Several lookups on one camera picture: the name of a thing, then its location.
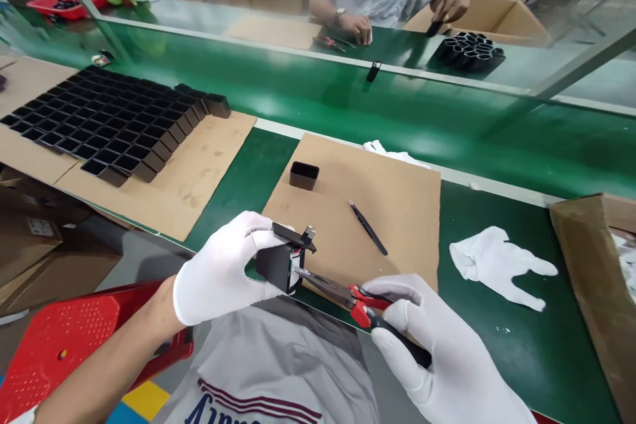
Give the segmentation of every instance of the wristwatch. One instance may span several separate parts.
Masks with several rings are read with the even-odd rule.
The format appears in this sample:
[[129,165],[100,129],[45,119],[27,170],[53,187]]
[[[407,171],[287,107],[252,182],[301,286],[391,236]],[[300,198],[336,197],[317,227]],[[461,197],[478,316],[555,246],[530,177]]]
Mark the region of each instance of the wristwatch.
[[340,26],[340,17],[343,16],[346,13],[346,9],[337,9],[336,10],[336,15],[333,17],[333,24],[336,27]]

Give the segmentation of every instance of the yellow floor tape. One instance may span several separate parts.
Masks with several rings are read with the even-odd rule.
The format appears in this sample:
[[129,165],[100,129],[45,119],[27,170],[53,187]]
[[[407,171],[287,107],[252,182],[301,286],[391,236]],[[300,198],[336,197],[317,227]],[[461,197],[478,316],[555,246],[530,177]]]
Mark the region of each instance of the yellow floor tape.
[[134,391],[129,392],[121,400],[125,405],[150,422],[159,412],[170,394],[157,386],[155,383],[147,381]]

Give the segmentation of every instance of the gloved hand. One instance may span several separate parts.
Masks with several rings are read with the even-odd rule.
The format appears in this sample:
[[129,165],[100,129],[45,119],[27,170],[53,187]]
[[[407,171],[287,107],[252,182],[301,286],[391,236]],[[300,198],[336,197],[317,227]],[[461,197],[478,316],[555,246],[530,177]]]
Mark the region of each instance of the gloved hand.
[[393,159],[408,162],[409,164],[414,164],[416,166],[430,169],[430,167],[428,167],[426,164],[422,164],[420,161],[413,159],[408,152],[387,152],[382,146],[382,143],[377,139],[375,141],[365,142],[362,145],[362,149],[369,152],[375,152],[376,154],[380,154],[381,156],[387,156]]
[[221,227],[177,274],[172,300],[179,321],[197,325],[282,295],[267,282],[247,278],[245,266],[259,250],[285,243],[272,232],[272,221],[256,212],[242,212]]
[[428,370],[387,330],[373,342],[411,401],[431,424],[536,424],[504,382],[480,337],[418,275],[376,278],[362,286],[397,300],[384,319],[433,355]]

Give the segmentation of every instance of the red plastic stool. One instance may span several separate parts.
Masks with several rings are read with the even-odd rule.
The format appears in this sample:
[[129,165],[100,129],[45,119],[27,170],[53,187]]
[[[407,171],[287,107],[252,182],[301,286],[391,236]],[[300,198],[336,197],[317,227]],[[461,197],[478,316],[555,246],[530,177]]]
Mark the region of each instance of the red plastic stool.
[[[35,315],[0,388],[0,423],[11,422],[43,402],[154,295],[161,283],[127,285],[59,301]],[[174,335],[129,391],[188,358],[193,349],[191,328]]]

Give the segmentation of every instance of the discarded white glove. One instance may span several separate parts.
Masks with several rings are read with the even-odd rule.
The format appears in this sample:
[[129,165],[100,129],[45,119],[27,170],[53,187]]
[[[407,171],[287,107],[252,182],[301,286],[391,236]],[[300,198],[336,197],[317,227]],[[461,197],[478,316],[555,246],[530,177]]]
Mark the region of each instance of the discarded white glove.
[[465,280],[482,282],[508,301],[543,311],[545,301],[512,283],[513,277],[532,270],[539,275],[557,275],[557,267],[508,242],[505,230],[488,227],[461,242],[450,244],[450,257]]
[[179,321],[197,325],[282,295],[268,282],[247,278],[245,266],[259,250],[284,243],[272,221],[256,212],[242,212],[221,227],[177,275],[172,299]]
[[362,288],[397,300],[384,311],[384,319],[433,355],[425,370],[389,331],[371,332],[389,368],[431,424],[536,424],[504,382],[477,333],[422,277],[380,277]]
[[426,169],[430,169],[426,164],[422,164],[420,161],[413,159],[408,152],[386,152],[384,147],[379,140],[375,140],[372,142],[365,142],[362,145],[362,149],[375,152],[376,154],[381,154],[382,156],[387,156],[393,159],[401,160],[404,162],[408,162],[409,164],[415,164],[416,166],[420,166]]

